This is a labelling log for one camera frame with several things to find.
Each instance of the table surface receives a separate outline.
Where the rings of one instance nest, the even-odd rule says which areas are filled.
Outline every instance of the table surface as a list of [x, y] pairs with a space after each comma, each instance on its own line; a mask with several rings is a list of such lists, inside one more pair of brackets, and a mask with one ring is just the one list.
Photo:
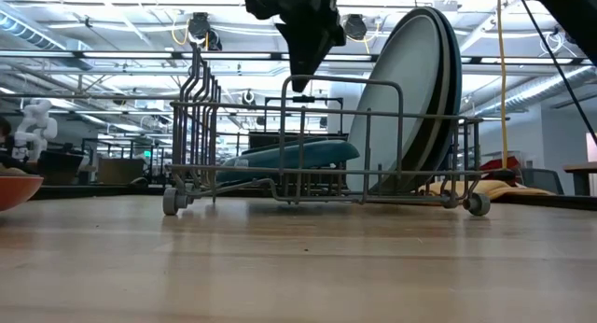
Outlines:
[[583, 173], [597, 173], [597, 161], [586, 162], [582, 164], [565, 165], [563, 170], [566, 173], [583, 172]]
[[29, 202], [0, 213], [6, 322], [594, 322], [597, 213], [494, 204]]

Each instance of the wire dish rack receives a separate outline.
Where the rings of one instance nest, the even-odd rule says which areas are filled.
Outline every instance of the wire dish rack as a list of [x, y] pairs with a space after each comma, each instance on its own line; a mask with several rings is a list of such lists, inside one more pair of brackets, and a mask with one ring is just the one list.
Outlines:
[[[165, 215], [176, 215], [179, 209], [187, 208], [195, 199], [212, 197], [215, 203], [218, 194], [230, 193], [235, 190], [260, 188], [268, 190], [271, 197], [280, 202], [288, 204], [299, 204], [301, 202], [351, 202], [351, 203], [385, 203], [385, 204], [440, 204], [446, 208], [455, 208], [462, 204], [471, 214], [483, 216], [489, 212], [489, 198], [483, 194], [473, 192], [478, 185], [483, 172], [480, 171], [479, 155], [479, 123], [482, 119], [459, 117], [451, 115], [426, 115], [408, 114], [403, 112], [403, 96], [400, 86], [391, 81], [380, 81], [363, 78], [349, 77], [328, 77], [328, 76], [290, 76], [282, 87], [282, 100], [280, 106], [259, 106], [252, 105], [251, 109], [278, 111], [280, 116], [279, 138], [280, 159], [277, 168], [249, 167], [246, 163], [235, 166], [224, 166], [218, 164], [216, 156], [216, 139], [221, 133], [217, 132], [217, 112], [219, 110], [238, 111], [246, 109], [246, 105], [222, 103], [222, 89], [217, 79], [211, 74], [211, 70], [196, 45], [193, 48], [192, 65], [189, 70], [189, 78], [182, 85], [180, 99], [171, 102], [174, 109], [174, 140], [173, 140], [173, 164], [168, 166], [172, 171], [174, 186], [164, 192], [163, 212]], [[365, 83], [372, 85], [389, 86], [396, 90], [398, 99], [398, 112], [375, 112], [367, 111], [287, 107], [286, 92], [288, 84], [295, 79], [323, 80], [333, 82]], [[298, 132], [298, 168], [285, 168], [285, 117], [289, 113], [300, 114], [300, 130]], [[347, 170], [342, 163], [329, 168], [304, 168], [304, 145], [305, 118], [307, 113], [319, 114], [342, 114], [343, 116], [366, 116], [367, 133], [365, 140], [364, 167], [360, 170]], [[434, 119], [448, 120], [452, 127], [453, 135], [450, 153], [458, 154], [459, 131], [463, 136], [464, 149], [469, 149], [469, 133], [472, 129], [472, 148], [474, 155], [465, 157], [464, 168], [474, 170], [437, 170], [437, 171], [406, 171], [402, 170], [402, 148], [396, 150], [396, 169], [382, 170], [381, 165], [377, 168], [370, 168], [370, 127], [373, 117], [396, 118], [398, 129], [398, 144], [401, 145], [402, 126], [404, 119]], [[451, 168], [458, 168], [457, 157], [452, 156]], [[256, 176], [268, 173], [268, 177], [240, 181], [226, 184], [216, 183], [217, 172], [245, 172], [256, 173]], [[332, 186], [327, 188], [321, 185], [314, 186], [311, 177], [327, 175], [336, 177]], [[422, 177], [422, 188], [415, 188], [411, 191], [362, 191], [347, 190], [342, 182], [346, 175], [359, 175], [363, 178], [363, 186], [369, 186], [372, 176], [377, 176], [382, 181], [383, 176], [393, 176], [399, 182], [404, 176]], [[439, 195], [432, 194], [430, 190], [431, 178], [440, 180], [442, 191]], [[457, 188], [457, 182], [462, 181], [462, 186]]]

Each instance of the yellow pole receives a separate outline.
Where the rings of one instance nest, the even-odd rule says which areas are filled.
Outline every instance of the yellow pole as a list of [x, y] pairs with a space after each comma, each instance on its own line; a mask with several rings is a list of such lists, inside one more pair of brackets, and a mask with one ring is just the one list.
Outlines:
[[504, 61], [504, 37], [502, 35], [502, 0], [497, 0], [497, 34], [500, 41], [502, 62], [502, 168], [507, 168], [507, 127], [506, 127], [506, 62]]

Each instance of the yellow cable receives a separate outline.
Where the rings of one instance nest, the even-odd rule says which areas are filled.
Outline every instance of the yellow cable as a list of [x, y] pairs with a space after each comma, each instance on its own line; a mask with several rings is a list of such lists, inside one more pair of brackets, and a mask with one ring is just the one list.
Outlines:
[[500, 58], [502, 64], [502, 168], [507, 169], [506, 62], [504, 60], [504, 37], [502, 35], [502, 0], [497, 0], [497, 35], [500, 42]]
[[176, 19], [178, 19], [178, 15], [174, 15], [174, 21], [172, 22], [172, 39], [174, 40], [174, 42], [176, 42], [176, 44], [183, 46], [187, 43], [187, 37], [188, 37], [188, 23], [190, 22], [190, 19], [187, 20], [187, 27], [185, 28], [185, 39], [183, 39], [183, 41], [179, 41], [178, 38], [176, 38], [176, 34], [174, 33], [174, 27], [176, 26]]
[[353, 42], [357, 42], [357, 43], [365, 43], [365, 49], [367, 49], [367, 54], [369, 54], [369, 44], [367, 44], [369, 41], [371, 41], [371, 39], [377, 37], [377, 34], [380, 32], [380, 24], [377, 23], [377, 26], [375, 28], [375, 34], [373, 34], [373, 36], [365, 39], [353, 39], [350, 38], [349, 36], [346, 36], [348, 39], [352, 40]]

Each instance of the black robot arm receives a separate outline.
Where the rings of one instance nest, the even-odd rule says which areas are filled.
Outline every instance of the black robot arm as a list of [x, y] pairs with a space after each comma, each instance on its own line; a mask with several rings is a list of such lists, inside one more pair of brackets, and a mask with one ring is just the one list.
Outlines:
[[597, 0], [536, 0], [574, 39], [575, 44], [597, 64]]
[[[332, 47], [346, 44], [336, 0], [244, 0], [246, 10], [260, 20], [280, 15], [276, 24], [288, 44], [290, 72], [313, 75]], [[293, 91], [303, 91], [308, 81], [295, 80]]]

